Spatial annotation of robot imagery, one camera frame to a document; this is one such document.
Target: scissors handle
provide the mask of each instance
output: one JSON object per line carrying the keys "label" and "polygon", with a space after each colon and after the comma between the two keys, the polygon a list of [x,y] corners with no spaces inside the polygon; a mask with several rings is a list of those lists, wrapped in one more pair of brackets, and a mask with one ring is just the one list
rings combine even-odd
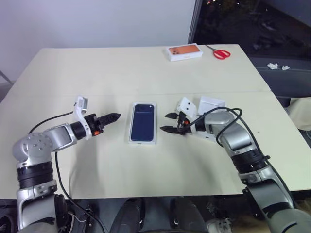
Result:
{"label": "scissors handle", "polygon": [[217,59],[223,60],[230,57],[231,53],[226,50],[214,50],[213,51],[214,57]]}

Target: white wall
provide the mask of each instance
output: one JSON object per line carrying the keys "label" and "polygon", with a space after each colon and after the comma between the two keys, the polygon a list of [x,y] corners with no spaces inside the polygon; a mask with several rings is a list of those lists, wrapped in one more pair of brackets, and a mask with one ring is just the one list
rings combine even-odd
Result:
{"label": "white wall", "polygon": [[0,70],[16,80],[41,48],[186,44],[195,0],[0,0]]}

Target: smartphone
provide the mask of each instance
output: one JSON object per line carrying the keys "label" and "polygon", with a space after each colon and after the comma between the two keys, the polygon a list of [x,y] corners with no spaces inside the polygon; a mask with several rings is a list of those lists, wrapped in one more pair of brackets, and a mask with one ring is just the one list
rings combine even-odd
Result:
{"label": "smartphone", "polygon": [[154,103],[134,103],[129,142],[139,144],[156,142]]}

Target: person's leg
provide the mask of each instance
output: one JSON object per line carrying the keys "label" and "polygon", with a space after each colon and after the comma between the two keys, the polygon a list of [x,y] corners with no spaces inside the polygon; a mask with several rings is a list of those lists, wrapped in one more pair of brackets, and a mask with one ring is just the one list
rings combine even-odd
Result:
{"label": "person's leg", "polygon": [[181,230],[207,232],[206,223],[199,210],[188,198],[176,198],[172,201],[172,221],[176,221],[176,228]]}
{"label": "person's leg", "polygon": [[136,233],[145,217],[145,204],[141,198],[131,198],[119,210],[110,233]]}

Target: red scissors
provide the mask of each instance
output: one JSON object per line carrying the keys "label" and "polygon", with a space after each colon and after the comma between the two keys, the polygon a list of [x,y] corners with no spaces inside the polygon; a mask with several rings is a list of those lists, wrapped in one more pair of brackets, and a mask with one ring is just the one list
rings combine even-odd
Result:
{"label": "red scissors", "polygon": [[205,45],[205,46],[207,46],[211,50],[213,50],[214,57],[216,57],[217,59],[224,60],[224,59],[231,56],[231,53],[226,51],[226,50],[216,50],[216,49],[213,49],[212,47],[210,47],[208,45]]}

